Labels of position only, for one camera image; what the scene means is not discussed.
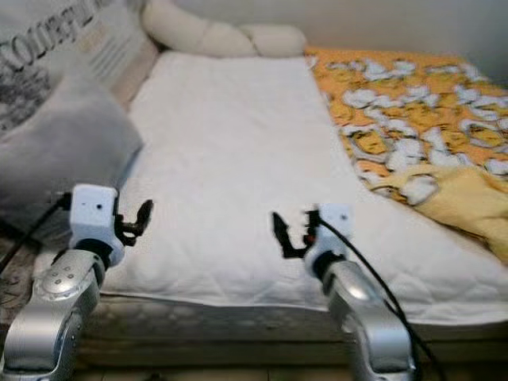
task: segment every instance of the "patterned blanket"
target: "patterned blanket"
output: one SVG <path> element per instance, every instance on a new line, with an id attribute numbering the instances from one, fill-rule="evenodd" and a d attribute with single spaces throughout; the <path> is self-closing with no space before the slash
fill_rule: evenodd
<path id="1" fill-rule="evenodd" d="M 455 56 L 308 48 L 306 58 L 360 179 L 508 260 L 508 93 Z"/>

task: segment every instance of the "white pillow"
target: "white pillow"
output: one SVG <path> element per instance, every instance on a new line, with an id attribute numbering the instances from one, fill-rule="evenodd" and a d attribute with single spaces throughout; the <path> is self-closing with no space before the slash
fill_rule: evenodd
<path id="1" fill-rule="evenodd" d="M 171 0 L 149 1 L 142 23 L 154 39 L 181 52 L 216 57 L 257 56 L 249 38 L 238 28 L 195 16 Z"/>
<path id="2" fill-rule="evenodd" d="M 247 35 L 260 56 L 301 56 L 306 45 L 302 31 L 290 25 L 242 25 L 240 30 Z"/>
<path id="3" fill-rule="evenodd" d="M 76 183 L 119 187 L 141 146 L 106 89 L 66 74 L 34 115 L 0 136 L 0 221 L 26 231 Z M 64 247 L 69 233 L 68 215 L 59 211 L 34 238 Z"/>

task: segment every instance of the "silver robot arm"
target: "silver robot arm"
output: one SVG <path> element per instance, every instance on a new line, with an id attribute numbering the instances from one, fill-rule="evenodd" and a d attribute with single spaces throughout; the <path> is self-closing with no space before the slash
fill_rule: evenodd
<path id="1" fill-rule="evenodd" d="M 118 264 L 125 245 L 146 228 L 152 202 L 136 224 L 117 214 L 117 192 L 78 185 L 72 193 L 71 249 L 33 284 L 33 296 L 7 333 L 1 381 L 61 381 L 73 372 L 83 322 L 99 302 L 109 266 Z"/>
<path id="2" fill-rule="evenodd" d="M 348 343 L 355 381 L 412 381 L 414 359 L 410 335 L 400 319 L 385 305 L 378 288 L 360 266 L 347 260 L 344 243 L 319 219 L 327 221 L 345 236 L 350 235 L 350 213 L 337 204 L 320 204 L 308 212 L 305 248 L 293 248 L 288 226 L 274 214 L 274 233 L 284 258 L 302 258 L 306 270 L 322 282 L 329 312 Z"/>

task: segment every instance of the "wall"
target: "wall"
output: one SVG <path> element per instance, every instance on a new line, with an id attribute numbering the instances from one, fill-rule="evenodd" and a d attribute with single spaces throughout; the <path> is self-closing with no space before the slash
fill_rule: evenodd
<path id="1" fill-rule="evenodd" d="M 311 44 L 458 53 L 508 86 L 508 0 L 175 0 L 234 23 L 297 25 Z"/>

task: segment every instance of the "white mattress pad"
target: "white mattress pad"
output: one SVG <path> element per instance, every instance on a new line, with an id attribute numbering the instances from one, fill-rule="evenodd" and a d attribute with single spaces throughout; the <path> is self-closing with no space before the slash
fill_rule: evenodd
<path id="1" fill-rule="evenodd" d="M 152 222 L 103 293 L 211 306 L 324 310 L 320 284 L 283 260 L 279 211 L 300 237 L 315 202 L 350 205 L 352 242 L 411 321 L 508 320 L 508 271 L 480 244 L 371 193 L 356 177 L 305 60 L 164 53 L 130 117 L 145 146 L 121 192 Z"/>

